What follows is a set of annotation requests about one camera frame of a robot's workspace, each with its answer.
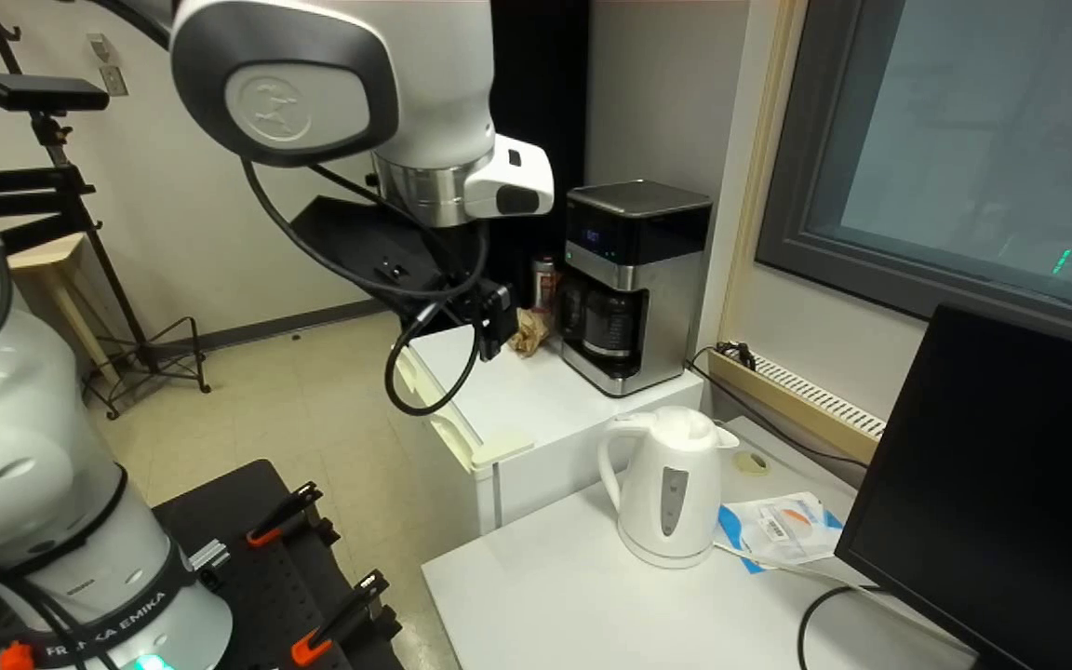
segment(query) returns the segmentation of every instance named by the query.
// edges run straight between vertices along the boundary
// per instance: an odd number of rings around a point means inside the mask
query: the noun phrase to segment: monitor
[[[943,305],[838,558],[974,666],[1072,670],[1072,339]]]

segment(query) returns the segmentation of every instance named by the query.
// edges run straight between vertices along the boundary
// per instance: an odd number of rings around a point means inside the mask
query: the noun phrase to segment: black coffee maker
[[[566,197],[561,357],[602,396],[684,370],[704,289],[710,202],[662,181]]]

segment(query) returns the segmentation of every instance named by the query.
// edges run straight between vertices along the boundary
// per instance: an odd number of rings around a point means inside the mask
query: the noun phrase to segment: window frame
[[[902,14],[906,0],[809,0],[756,261],[921,320],[955,300],[1072,336],[1072,300],[1030,293],[1036,282],[999,288],[955,253],[912,261],[809,227],[849,197]]]

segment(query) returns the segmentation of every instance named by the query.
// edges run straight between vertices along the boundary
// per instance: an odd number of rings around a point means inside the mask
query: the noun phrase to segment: floor
[[[394,650],[410,670],[456,670],[456,650],[428,599],[421,563],[458,541],[426,500],[419,420],[391,408],[384,357],[397,324],[391,312],[292,331],[214,349],[204,375],[168,384],[121,420],[98,412],[113,456],[148,503],[190,490],[235,467],[268,457],[294,487],[316,482],[319,513],[344,532],[337,558],[354,582],[384,570],[384,602],[401,618]]]

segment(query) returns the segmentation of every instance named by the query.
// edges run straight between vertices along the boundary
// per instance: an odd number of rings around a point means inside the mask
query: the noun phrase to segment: white kettle
[[[611,446],[622,438],[642,444],[620,484]],[[601,446],[601,478],[620,513],[620,535],[652,566],[699,563],[719,532],[732,446],[736,437],[684,407],[616,420]]]

